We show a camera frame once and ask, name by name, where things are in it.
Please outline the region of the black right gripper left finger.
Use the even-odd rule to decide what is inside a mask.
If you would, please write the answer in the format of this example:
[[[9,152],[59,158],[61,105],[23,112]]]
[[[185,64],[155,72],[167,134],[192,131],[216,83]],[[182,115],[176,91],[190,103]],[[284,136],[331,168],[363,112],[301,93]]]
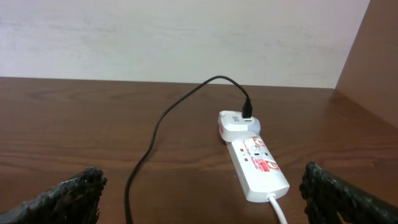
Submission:
[[[96,224],[107,178],[90,167],[1,214],[2,224]]]

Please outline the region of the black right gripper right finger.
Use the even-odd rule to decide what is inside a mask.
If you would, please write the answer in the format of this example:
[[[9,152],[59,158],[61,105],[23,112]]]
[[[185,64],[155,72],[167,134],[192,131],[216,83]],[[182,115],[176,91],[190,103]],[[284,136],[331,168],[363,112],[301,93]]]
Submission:
[[[397,207],[309,162],[299,185],[310,224],[397,224]]]

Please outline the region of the white USB charger adapter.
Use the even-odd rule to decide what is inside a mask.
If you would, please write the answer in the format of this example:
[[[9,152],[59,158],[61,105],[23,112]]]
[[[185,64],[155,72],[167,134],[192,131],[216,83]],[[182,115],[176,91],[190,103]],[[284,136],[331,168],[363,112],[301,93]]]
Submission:
[[[243,118],[242,112],[238,111],[220,111],[218,124],[220,136],[226,142],[255,137],[261,132],[261,124],[257,118]]]

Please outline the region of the white power strip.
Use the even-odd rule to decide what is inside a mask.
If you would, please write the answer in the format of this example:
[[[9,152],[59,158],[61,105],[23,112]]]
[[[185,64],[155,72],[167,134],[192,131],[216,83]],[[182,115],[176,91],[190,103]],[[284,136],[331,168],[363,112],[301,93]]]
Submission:
[[[290,184],[260,134],[225,143],[247,201],[263,203],[289,191]]]

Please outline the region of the brown cardboard side panel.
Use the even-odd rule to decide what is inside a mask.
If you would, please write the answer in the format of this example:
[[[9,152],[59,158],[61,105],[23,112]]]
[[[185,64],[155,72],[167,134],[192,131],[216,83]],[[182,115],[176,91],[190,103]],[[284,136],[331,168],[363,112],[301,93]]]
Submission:
[[[397,0],[372,0],[336,90],[397,127]]]

